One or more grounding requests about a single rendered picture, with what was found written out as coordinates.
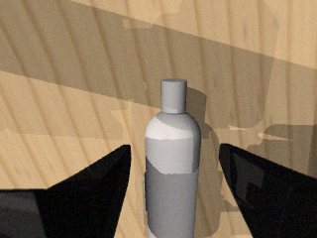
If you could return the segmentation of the grey bottle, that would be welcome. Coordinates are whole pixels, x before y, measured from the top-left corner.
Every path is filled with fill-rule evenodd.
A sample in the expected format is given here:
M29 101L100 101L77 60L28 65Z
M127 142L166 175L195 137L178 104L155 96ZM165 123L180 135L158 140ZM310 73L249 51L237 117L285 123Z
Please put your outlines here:
M186 90L186 79L162 79L161 112L146 128L148 238L194 238L201 131Z

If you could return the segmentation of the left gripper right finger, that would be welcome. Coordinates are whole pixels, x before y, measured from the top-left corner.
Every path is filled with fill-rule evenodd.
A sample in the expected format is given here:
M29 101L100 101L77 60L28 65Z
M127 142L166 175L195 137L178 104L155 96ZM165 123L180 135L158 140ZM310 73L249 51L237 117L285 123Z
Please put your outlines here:
M317 178L228 143L219 161L253 238L317 238Z

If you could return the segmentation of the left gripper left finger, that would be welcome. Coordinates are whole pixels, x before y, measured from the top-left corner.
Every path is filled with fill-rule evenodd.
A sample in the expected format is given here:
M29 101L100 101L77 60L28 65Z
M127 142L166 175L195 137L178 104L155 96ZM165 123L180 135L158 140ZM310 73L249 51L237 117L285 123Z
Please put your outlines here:
M0 238L114 238L131 145L47 188L0 189Z

